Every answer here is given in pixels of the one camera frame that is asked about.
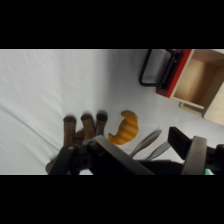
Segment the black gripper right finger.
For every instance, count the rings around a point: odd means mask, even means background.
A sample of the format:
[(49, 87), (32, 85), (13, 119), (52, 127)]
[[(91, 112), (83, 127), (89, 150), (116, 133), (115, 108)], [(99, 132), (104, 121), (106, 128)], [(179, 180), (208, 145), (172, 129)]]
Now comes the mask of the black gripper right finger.
[(205, 138), (190, 139), (176, 127), (169, 128), (168, 143), (184, 161), (182, 175), (202, 175), (206, 169), (224, 175), (224, 144), (209, 147)]

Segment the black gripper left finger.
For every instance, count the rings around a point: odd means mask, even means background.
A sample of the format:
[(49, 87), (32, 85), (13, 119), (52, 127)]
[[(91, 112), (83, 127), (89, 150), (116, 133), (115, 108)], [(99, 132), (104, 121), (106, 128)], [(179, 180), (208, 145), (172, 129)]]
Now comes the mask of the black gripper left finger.
[(80, 148), (63, 146), (49, 175), (79, 175), (84, 169), (93, 175), (153, 175), (103, 135), (87, 140)]

